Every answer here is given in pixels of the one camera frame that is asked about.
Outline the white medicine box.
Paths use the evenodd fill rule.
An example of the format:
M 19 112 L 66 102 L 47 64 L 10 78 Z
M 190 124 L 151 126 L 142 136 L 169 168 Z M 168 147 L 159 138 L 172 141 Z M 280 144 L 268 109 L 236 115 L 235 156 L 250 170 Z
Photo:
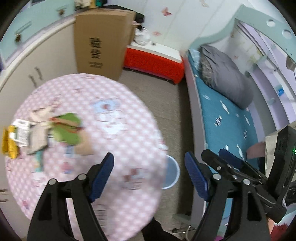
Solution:
M 19 147 L 29 145 L 30 127 L 28 120 L 17 119 L 12 123 L 13 131 L 10 132 L 10 138 L 15 141 Z

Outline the green brown paper bag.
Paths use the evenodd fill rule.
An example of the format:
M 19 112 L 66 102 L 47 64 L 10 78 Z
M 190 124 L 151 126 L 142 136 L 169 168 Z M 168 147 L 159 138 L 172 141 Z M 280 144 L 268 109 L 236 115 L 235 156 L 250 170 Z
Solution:
M 75 113 L 49 118 L 55 141 L 65 146 L 68 157 L 89 156 L 94 154 L 91 138 Z

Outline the beige paper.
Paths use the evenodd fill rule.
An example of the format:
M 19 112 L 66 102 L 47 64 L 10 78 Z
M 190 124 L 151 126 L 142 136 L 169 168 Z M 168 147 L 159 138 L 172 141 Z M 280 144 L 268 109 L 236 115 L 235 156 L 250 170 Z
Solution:
M 27 154 L 32 155 L 48 145 L 48 132 L 51 128 L 50 118 L 54 117 L 54 105 L 30 112 L 30 133 Z

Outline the clear plastic trash bin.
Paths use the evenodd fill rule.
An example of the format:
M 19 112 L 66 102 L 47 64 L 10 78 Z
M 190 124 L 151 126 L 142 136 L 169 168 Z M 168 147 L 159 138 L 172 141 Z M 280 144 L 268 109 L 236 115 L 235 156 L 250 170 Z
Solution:
M 166 175 L 163 182 L 163 190 L 172 188 L 179 180 L 180 166 L 170 155 L 166 156 Z

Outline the teal patterned bed sheet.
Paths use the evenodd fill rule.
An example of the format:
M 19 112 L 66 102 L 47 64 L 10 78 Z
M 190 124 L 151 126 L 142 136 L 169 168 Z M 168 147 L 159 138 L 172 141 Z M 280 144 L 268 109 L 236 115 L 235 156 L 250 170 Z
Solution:
M 210 149 L 217 154 L 226 149 L 241 160 L 247 160 L 247 149 L 258 142 L 250 109 L 240 109 L 222 94 L 208 87 L 199 70 L 200 53 L 189 49 L 185 74 L 189 93 L 194 154 Z

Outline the grey folded blanket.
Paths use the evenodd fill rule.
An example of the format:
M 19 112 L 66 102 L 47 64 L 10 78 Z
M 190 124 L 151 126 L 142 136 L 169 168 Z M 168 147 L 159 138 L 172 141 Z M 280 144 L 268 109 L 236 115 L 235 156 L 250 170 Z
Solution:
M 247 108 L 253 101 L 249 79 L 242 74 L 232 59 L 217 48 L 199 48 L 202 79 L 208 87 L 219 92 L 239 108 Z

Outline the red storage bench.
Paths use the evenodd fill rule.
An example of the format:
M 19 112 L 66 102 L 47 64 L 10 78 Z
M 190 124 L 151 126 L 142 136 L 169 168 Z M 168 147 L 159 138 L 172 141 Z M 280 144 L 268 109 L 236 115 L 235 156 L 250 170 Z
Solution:
M 154 75 L 179 84 L 185 67 L 178 50 L 158 43 L 139 45 L 132 42 L 126 48 L 124 68 Z

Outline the pink checkered tablecloth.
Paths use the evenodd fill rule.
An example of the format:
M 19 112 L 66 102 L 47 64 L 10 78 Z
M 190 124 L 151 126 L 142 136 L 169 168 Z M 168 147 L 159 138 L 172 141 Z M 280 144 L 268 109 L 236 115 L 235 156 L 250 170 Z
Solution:
M 86 173 L 110 152 L 114 168 L 94 212 L 109 240 L 128 240 L 154 216 L 167 167 L 165 146 L 152 113 L 125 85 L 91 74 L 70 74 L 35 89 L 16 110 L 29 121 L 30 112 L 54 105 L 54 116 L 75 113 L 88 131 L 94 154 L 66 156 L 62 143 L 51 139 L 43 151 L 43 171 L 26 147 L 16 159 L 5 158 L 11 192 L 27 218 L 49 179 L 60 182 Z

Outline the white plastic bag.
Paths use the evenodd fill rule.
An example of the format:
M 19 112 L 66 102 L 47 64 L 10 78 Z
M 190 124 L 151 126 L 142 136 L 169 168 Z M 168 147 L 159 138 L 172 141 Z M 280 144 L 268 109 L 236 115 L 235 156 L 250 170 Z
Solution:
M 146 28 L 136 29 L 134 41 L 141 46 L 147 45 L 150 42 L 151 36 Z

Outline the tall cardboard box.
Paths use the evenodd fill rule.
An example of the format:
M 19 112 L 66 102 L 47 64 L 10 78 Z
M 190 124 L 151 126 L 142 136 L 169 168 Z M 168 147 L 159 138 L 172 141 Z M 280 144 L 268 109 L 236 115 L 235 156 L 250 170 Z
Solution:
M 74 47 L 78 73 L 121 76 L 136 13 L 121 9 L 91 9 L 76 14 Z

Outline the light blue drawer unit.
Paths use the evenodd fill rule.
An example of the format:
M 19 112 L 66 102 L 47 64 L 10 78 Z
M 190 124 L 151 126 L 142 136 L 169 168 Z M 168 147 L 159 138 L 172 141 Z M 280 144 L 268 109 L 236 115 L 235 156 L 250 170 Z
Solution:
M 74 1 L 29 1 L 1 39 L 1 70 L 6 69 L 27 44 L 74 22 L 74 11 Z

